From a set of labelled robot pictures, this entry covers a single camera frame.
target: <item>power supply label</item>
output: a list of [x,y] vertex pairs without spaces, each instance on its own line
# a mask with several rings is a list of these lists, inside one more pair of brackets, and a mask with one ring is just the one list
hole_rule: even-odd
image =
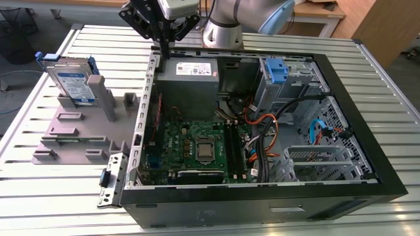
[[80,105],[92,105],[95,96],[84,74],[57,73],[57,79],[72,100]]
[[211,63],[179,62],[176,75],[208,75],[211,76]]

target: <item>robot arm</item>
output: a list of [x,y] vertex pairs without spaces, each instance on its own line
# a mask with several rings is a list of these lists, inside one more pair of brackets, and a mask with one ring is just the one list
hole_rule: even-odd
[[[276,34],[293,11],[295,0],[213,0],[204,43],[212,48],[235,49],[243,43],[240,24],[263,34]],[[169,47],[180,41],[200,21],[200,0],[129,0],[120,17],[145,38],[160,46],[169,58]]]
[[241,25],[277,34],[293,12],[295,0],[215,0],[203,41],[211,48],[236,49],[243,44]]

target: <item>ram slot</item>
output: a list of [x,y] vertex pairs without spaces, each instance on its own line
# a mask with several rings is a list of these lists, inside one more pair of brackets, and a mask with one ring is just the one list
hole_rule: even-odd
[[228,176],[233,178],[236,173],[236,158],[233,155],[233,145],[232,145],[232,124],[224,124],[224,150],[225,158],[228,160]]
[[232,125],[231,128],[232,135],[232,154],[235,159],[235,172],[237,178],[241,178],[244,173],[244,162],[243,162],[243,152],[241,152],[241,138],[237,131],[237,125]]

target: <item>metal slatted table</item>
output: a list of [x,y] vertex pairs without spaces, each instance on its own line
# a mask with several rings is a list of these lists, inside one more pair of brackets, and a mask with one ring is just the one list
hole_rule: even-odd
[[[92,54],[113,95],[124,92],[140,95],[151,45],[131,28],[84,26],[71,30],[57,53],[73,57]],[[201,47],[200,33],[189,33],[177,45]],[[141,229],[124,209],[96,209],[101,165],[31,163],[59,106],[59,89],[44,74],[0,142],[1,235],[419,234],[420,116],[364,46],[347,39],[247,33],[244,47],[328,56],[409,194],[335,221]]]

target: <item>green motherboard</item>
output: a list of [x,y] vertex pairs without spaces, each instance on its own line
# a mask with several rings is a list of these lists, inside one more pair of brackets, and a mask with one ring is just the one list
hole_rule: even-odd
[[[248,125],[235,125],[239,136],[235,147],[225,140],[227,124],[223,122],[167,122],[164,129],[163,152],[148,157],[152,185],[172,184],[176,172],[183,170],[223,171],[224,183],[248,181],[247,175],[232,174],[233,164],[233,168],[247,172],[243,146]],[[233,164],[227,158],[232,148],[237,150],[236,156],[240,155]]]

